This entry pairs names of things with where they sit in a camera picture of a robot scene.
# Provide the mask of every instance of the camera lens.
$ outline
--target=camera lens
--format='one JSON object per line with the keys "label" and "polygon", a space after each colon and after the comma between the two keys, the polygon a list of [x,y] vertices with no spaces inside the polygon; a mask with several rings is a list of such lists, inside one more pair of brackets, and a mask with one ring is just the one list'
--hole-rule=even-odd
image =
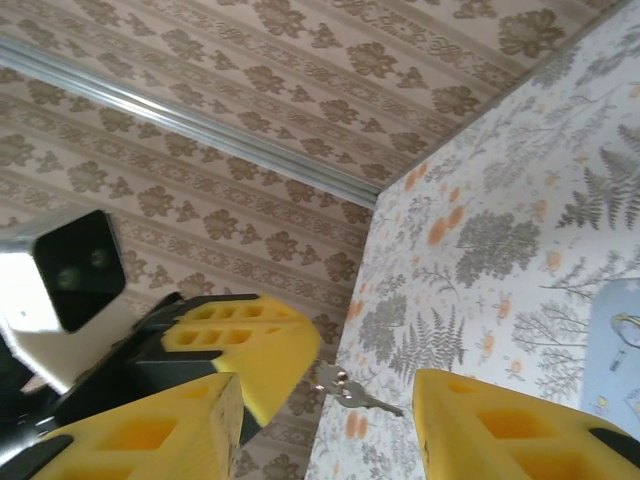
{"label": "camera lens", "polygon": [[76,267],[66,267],[58,273],[56,279],[58,288],[62,290],[75,290],[80,284],[80,270]]}
{"label": "camera lens", "polygon": [[104,270],[109,266],[109,254],[104,248],[91,252],[91,265],[98,270]]}

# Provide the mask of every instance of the fern print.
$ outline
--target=fern print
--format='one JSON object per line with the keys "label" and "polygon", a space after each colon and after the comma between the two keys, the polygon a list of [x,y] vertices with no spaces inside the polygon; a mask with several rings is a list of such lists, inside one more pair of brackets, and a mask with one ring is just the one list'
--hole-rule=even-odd
{"label": "fern print", "polygon": [[573,192],[574,203],[565,205],[558,228],[589,224],[599,230],[605,209],[610,229],[616,229],[621,213],[625,227],[634,228],[640,216],[640,128],[619,125],[618,135],[633,154],[600,148],[606,175],[597,175],[585,167],[587,192]]}
{"label": "fern print", "polygon": [[464,348],[462,335],[464,319],[456,319],[456,309],[451,307],[449,321],[431,309],[432,322],[425,322],[418,313],[415,326],[402,336],[402,343],[396,347],[389,367],[407,384],[411,382],[416,370],[421,368],[453,369],[457,362],[462,365]]}

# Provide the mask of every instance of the floral wallpaper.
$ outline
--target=floral wallpaper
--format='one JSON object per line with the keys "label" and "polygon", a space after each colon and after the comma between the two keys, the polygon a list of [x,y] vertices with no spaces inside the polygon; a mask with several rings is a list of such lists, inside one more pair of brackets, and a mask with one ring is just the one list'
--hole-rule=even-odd
{"label": "floral wallpaper", "polygon": [[424,478],[419,368],[579,406],[594,295],[640,277],[639,19],[634,0],[381,195],[337,362],[407,416],[327,400],[308,480]]}
{"label": "floral wallpaper", "polygon": [[[334,358],[370,211],[6,68],[0,109],[0,228],[103,208],[137,312],[175,290],[269,294],[312,318]],[[238,478],[302,478],[322,400],[303,380]]]}
{"label": "floral wallpaper", "polygon": [[5,0],[4,35],[384,186],[616,0]]}

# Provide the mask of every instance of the beige damask wallpaper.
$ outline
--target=beige damask wallpaper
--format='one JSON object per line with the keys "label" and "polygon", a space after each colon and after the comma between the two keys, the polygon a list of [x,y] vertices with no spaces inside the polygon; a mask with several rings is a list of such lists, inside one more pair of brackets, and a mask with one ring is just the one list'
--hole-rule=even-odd
{"label": "beige damask wallpaper", "polygon": [[[106,209],[138,312],[175,290],[262,292],[310,316],[335,356],[369,211],[6,68],[0,117],[0,227]],[[243,451],[239,478],[301,478],[321,403],[303,381]]]}
{"label": "beige damask wallpaper", "polygon": [[616,0],[3,0],[2,31],[388,184]]}

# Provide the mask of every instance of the light blue paper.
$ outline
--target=light blue paper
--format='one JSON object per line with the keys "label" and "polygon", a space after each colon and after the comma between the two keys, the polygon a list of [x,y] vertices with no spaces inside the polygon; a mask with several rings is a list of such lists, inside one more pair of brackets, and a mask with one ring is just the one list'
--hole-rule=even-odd
{"label": "light blue paper", "polygon": [[594,299],[581,408],[640,440],[640,279],[613,281]]}

